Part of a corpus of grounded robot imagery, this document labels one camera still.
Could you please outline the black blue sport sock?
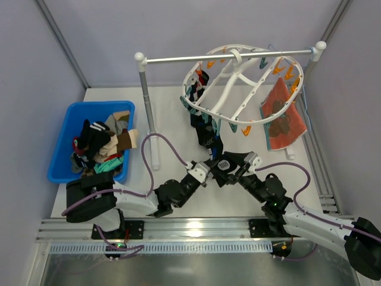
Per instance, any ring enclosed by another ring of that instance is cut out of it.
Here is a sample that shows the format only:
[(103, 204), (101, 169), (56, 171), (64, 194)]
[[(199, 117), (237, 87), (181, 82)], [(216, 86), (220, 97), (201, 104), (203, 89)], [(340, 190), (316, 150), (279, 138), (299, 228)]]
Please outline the black blue sport sock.
[(225, 155), (224, 145), (219, 135), (216, 135), (211, 125), (198, 125), (195, 127), (199, 145), (206, 148), (209, 161), (214, 170), (227, 174), (232, 173), (238, 164)]
[(190, 114), (190, 125), (197, 130), (213, 131), (212, 118), (208, 116), (205, 121), (201, 113)]

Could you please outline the beige brown striped sock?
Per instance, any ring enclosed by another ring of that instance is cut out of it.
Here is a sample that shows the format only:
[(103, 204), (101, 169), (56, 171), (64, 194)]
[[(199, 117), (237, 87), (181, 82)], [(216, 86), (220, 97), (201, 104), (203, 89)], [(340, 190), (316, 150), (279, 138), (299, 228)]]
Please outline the beige brown striped sock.
[(109, 143), (105, 144), (98, 151), (102, 156), (111, 156), (125, 150), (136, 148), (138, 146), (139, 131), (131, 129), (120, 135), (113, 135)]

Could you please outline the navy christmas sock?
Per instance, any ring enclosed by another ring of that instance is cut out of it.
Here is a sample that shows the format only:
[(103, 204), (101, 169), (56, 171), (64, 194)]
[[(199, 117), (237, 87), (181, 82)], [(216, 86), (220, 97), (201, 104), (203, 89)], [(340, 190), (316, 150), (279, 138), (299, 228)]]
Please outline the navy christmas sock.
[(205, 71), (203, 70), (196, 71), (196, 78), (192, 79), (192, 84), (190, 86), (189, 99), (192, 102), (195, 102), (199, 100), (200, 97), (202, 97), (209, 79), (210, 77)]

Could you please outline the grey striped sock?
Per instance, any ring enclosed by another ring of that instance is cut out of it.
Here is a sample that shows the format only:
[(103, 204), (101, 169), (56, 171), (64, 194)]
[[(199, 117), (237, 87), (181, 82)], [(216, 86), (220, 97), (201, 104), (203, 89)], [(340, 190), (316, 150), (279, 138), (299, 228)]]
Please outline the grey striped sock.
[(120, 135), (128, 127), (128, 122), (124, 120), (116, 120), (113, 115), (109, 115), (105, 121), (105, 125), (109, 127), (110, 131), (116, 135)]

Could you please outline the white oval clip hanger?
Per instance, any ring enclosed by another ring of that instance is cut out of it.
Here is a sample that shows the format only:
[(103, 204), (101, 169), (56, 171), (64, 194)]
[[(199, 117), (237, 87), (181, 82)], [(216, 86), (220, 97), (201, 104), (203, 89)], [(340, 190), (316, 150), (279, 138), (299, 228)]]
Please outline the white oval clip hanger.
[[(309, 49), (272, 51), (243, 44), (230, 44), (212, 49), (203, 57), (193, 57), (194, 66), (183, 80), (180, 100), (190, 114), (201, 113), (204, 120), (212, 118), (216, 135), (222, 125), (232, 132), (249, 131), (282, 115), (301, 91), (304, 81), (297, 56), (311, 55)], [(196, 71), (205, 71), (210, 79), (199, 100), (189, 99)], [(261, 103), (281, 77), (290, 92), (283, 108), (268, 118), (260, 113)]]

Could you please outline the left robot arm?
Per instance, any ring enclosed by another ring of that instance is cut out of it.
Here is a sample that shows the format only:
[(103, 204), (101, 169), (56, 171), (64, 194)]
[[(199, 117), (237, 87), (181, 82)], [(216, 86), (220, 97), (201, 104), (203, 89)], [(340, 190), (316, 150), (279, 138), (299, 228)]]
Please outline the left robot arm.
[(66, 209), (62, 215), (69, 223), (90, 222), (104, 232), (120, 230), (124, 228), (124, 215), (131, 212), (151, 217), (172, 214), (212, 177), (208, 167), (196, 164), (181, 181), (168, 180), (143, 195), (116, 182), (110, 172), (88, 176), (66, 185)]

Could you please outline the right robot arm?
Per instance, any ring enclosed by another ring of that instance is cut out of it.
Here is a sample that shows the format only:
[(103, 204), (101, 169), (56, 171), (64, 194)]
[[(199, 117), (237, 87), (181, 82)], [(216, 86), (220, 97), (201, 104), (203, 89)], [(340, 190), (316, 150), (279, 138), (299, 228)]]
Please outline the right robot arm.
[(380, 280), (380, 231), (367, 219), (355, 222), (315, 212), (289, 198), (280, 179), (269, 173), (264, 180), (256, 153), (225, 152), (211, 160), (210, 168), (220, 187), (239, 184), (262, 203), (269, 230), (277, 236), (306, 238), (349, 261), (363, 276)]

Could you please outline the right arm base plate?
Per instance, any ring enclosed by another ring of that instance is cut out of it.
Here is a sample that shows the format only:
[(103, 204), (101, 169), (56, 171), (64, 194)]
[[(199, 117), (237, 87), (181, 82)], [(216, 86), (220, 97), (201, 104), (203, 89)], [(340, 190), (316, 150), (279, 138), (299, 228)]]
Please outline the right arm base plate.
[(270, 229), (267, 219), (249, 219), (249, 235), (251, 238), (291, 238), (293, 235), (281, 230), (279, 232)]

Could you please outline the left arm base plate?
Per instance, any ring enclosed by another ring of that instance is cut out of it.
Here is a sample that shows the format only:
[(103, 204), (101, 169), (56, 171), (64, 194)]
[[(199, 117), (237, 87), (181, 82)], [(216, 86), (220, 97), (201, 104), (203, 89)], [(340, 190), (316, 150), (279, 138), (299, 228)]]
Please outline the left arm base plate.
[(113, 226), (101, 226), (107, 240), (142, 240), (145, 222), (143, 220), (121, 220)]

